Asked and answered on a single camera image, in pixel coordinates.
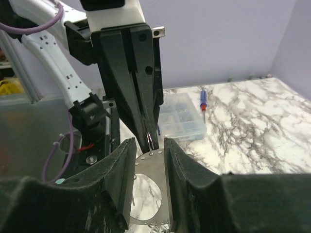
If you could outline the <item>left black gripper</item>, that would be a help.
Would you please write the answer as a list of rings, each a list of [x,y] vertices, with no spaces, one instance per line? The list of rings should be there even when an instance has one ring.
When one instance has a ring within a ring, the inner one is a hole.
[[[153,110],[163,103],[159,40],[164,29],[146,23],[138,0],[83,0],[81,6],[106,95],[147,153],[146,132],[156,148]]]

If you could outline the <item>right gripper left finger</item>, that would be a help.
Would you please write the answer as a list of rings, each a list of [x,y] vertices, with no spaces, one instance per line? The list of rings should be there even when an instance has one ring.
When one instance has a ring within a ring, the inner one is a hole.
[[[61,184],[31,177],[0,182],[3,233],[122,233],[129,228],[134,138]]]

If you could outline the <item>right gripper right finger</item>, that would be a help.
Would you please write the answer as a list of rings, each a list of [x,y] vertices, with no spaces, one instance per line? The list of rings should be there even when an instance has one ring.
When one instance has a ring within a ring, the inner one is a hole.
[[[310,174],[218,175],[165,139],[175,233],[308,233]]]

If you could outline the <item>small metal keyring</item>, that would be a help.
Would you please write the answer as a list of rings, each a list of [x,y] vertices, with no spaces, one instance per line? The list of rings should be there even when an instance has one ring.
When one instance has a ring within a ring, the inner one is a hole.
[[[151,138],[151,135],[149,132],[146,132],[146,135],[147,135],[147,141],[148,141],[148,146],[149,146],[149,150],[150,150],[149,155],[152,156],[153,155],[152,151],[154,149],[153,141],[152,141],[152,138]]]

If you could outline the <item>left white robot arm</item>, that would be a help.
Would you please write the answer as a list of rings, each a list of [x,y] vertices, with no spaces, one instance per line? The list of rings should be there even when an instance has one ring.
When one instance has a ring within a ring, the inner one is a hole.
[[[85,140],[104,136],[107,108],[115,107],[143,152],[159,147],[157,122],[163,103],[159,40],[137,0],[83,0],[78,11],[59,0],[3,0],[1,8],[17,38],[51,74]],[[96,64],[105,99],[93,94],[60,49],[83,65]]]

